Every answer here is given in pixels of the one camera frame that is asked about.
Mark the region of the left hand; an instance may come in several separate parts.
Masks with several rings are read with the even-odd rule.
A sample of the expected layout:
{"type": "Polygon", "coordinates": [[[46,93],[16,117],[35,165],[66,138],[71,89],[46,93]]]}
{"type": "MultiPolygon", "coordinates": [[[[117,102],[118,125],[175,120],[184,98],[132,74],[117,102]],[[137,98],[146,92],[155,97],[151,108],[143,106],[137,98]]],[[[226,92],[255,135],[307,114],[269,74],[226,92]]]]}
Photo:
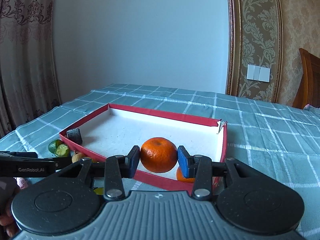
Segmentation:
{"type": "Polygon", "coordinates": [[[9,239],[18,231],[11,203],[19,189],[15,178],[1,177],[1,239],[9,239]]]}

